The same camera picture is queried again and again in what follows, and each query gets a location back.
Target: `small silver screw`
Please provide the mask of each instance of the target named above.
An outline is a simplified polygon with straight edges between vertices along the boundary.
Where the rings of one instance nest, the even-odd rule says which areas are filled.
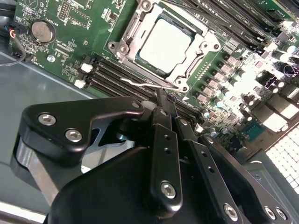
[[[66,131],[65,137],[71,142],[79,142],[82,139],[81,133],[74,129]]]
[[[176,190],[170,183],[163,182],[161,184],[161,191],[169,199],[173,199],[176,196]]]
[[[46,126],[51,126],[56,123],[56,118],[50,114],[42,114],[38,116],[38,121]]]
[[[55,58],[53,55],[48,55],[48,56],[47,56],[47,61],[48,61],[48,62],[53,63],[53,62],[55,62],[55,60],[56,60],[56,58]]]
[[[150,3],[149,1],[144,0],[144,1],[142,2],[142,8],[143,8],[144,10],[149,10],[150,7],[151,7],[151,3]]]
[[[267,206],[265,206],[265,211],[267,213],[267,215],[272,219],[272,220],[275,220],[276,219],[276,216],[274,214],[274,212],[269,209]]]
[[[120,46],[120,52],[123,54],[126,54],[128,52],[128,48],[126,45],[121,45]]]
[[[182,122],[182,124],[185,125],[185,126],[188,125],[187,121],[185,121],[185,120],[183,120],[183,119],[181,119],[181,122]]]
[[[207,140],[208,142],[210,142],[211,144],[213,144],[213,143],[214,143],[213,139],[211,139],[211,138],[210,138],[210,137],[208,137],[208,136],[207,136],[206,140]]]
[[[229,204],[224,204],[224,211],[231,220],[234,222],[238,221],[238,214],[232,206]]]
[[[160,110],[161,114],[163,114],[164,116],[167,116],[167,113],[162,109]]]
[[[139,104],[138,104],[138,103],[135,103],[135,102],[132,103],[132,106],[133,106],[133,107],[136,107],[136,108],[139,108],[139,107],[140,107]]]
[[[287,220],[285,213],[280,210],[279,208],[276,208],[277,213],[282,217],[284,220]]]

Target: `cpu socket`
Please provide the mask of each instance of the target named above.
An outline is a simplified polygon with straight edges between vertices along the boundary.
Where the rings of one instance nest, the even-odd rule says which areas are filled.
[[[109,42],[107,47],[120,63],[149,80],[187,92],[190,75],[208,52],[220,51],[221,44],[214,31],[194,16],[179,7],[164,5],[159,0],[139,2],[121,40]]]

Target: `electrical cable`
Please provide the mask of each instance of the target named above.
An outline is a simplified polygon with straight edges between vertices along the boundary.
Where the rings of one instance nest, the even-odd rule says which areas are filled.
[[[10,34],[11,38],[14,40],[14,42],[16,43],[16,45],[18,46],[18,48],[22,51],[22,56],[18,60],[14,61],[14,62],[0,63],[0,67],[12,66],[12,65],[18,64],[21,61],[23,61],[25,59],[25,57],[26,57],[26,51],[25,51],[23,45],[21,44],[21,42],[19,41],[19,39],[16,37],[16,35],[14,33],[14,30],[13,29],[10,30],[9,34]]]

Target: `motherboard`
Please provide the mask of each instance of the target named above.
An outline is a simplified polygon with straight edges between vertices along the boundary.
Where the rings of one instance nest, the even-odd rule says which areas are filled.
[[[266,129],[285,132],[298,112],[298,5],[18,0],[14,26],[31,63],[99,98],[144,101],[165,89],[197,134],[238,149]]]

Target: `black connector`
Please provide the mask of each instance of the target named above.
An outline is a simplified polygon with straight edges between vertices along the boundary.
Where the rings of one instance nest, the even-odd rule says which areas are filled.
[[[8,29],[13,29],[14,33],[16,34],[27,34],[28,33],[28,28],[24,25],[21,25],[17,22],[9,22],[6,24]]]

